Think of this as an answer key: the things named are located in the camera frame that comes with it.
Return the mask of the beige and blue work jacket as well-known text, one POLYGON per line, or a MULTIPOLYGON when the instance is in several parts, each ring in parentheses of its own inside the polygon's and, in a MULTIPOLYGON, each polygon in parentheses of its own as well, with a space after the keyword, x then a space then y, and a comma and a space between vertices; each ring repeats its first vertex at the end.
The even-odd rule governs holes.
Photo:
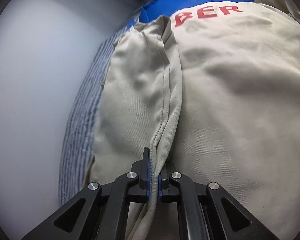
POLYGON ((300 9, 292 0, 157 0, 114 44, 86 181, 151 154, 125 239, 176 239, 167 160, 215 181, 279 239, 300 235, 300 9))

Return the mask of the blue striped bed sheet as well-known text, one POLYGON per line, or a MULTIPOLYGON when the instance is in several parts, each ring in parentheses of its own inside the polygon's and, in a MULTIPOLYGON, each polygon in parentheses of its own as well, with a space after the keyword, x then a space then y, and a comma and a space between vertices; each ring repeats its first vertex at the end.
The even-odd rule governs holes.
POLYGON ((123 24, 111 37, 104 40, 79 88, 66 124, 59 166, 59 205, 64 205, 81 188, 93 156, 94 125, 114 43, 128 31, 134 21, 123 24))

